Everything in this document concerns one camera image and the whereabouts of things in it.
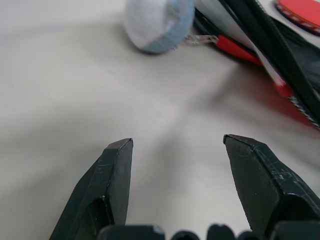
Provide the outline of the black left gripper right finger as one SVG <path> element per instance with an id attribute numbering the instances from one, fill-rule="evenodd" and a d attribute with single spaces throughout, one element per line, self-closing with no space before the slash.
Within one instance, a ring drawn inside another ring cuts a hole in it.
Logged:
<path id="1" fill-rule="evenodd" d="M 223 137 L 236 191 L 253 233 L 265 240 L 320 240 L 320 198 L 253 138 Z"/>

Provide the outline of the white and blue plush ball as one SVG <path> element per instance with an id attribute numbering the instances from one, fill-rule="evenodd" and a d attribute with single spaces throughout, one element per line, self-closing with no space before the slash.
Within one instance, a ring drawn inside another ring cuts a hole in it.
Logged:
<path id="1" fill-rule="evenodd" d="M 195 0 L 126 0 L 123 23 L 137 49 L 159 55 L 185 40 L 194 17 Z"/>

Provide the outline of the clear plastic zipper pull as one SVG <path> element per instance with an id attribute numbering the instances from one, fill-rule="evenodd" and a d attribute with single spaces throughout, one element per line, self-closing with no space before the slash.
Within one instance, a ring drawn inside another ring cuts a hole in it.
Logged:
<path id="1" fill-rule="evenodd" d="M 180 45 L 205 45 L 205 44 L 216 44 L 218 37 L 215 35 L 187 35 L 183 41 L 172 47 L 177 49 Z"/>

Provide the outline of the red black white bag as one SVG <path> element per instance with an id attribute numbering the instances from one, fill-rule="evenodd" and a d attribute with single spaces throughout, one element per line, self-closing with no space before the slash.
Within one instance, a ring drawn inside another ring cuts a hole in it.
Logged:
<path id="1" fill-rule="evenodd" d="M 320 130 L 320 48 L 258 0 L 195 0 L 193 25 L 220 50 L 263 66 L 277 90 Z"/>

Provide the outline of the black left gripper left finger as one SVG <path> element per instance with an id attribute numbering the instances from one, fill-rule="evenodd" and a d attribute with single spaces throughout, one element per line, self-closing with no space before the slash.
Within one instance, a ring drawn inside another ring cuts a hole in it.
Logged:
<path id="1" fill-rule="evenodd" d="M 49 240 L 98 240 L 105 227 L 125 224 L 133 146 L 125 138 L 103 150 L 75 185 Z"/>

